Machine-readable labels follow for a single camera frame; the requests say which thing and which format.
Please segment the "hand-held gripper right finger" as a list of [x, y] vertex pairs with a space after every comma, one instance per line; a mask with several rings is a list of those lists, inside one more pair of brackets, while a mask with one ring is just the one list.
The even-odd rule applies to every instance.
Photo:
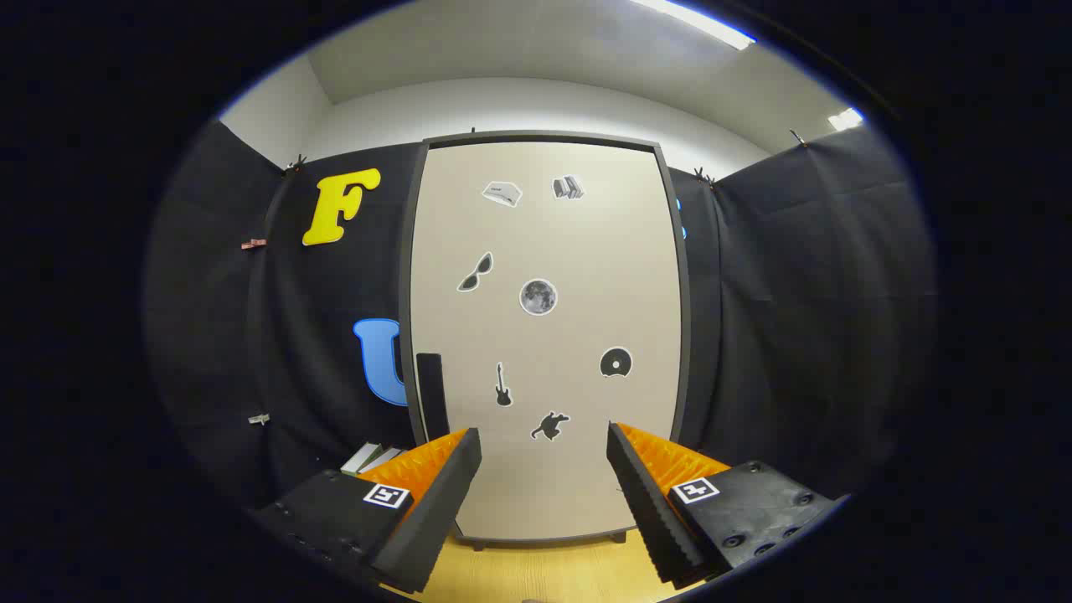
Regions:
[[729, 466], [620, 421], [608, 426], [606, 459], [659, 580], [678, 589], [751, 569], [848, 500], [770, 464]]

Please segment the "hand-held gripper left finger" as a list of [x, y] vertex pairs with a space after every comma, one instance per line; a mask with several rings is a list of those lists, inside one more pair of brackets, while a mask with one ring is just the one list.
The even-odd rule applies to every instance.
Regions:
[[338, 579], [417, 593], [436, 567], [480, 462], [478, 429], [460, 429], [356, 476], [322, 471], [251, 516]]

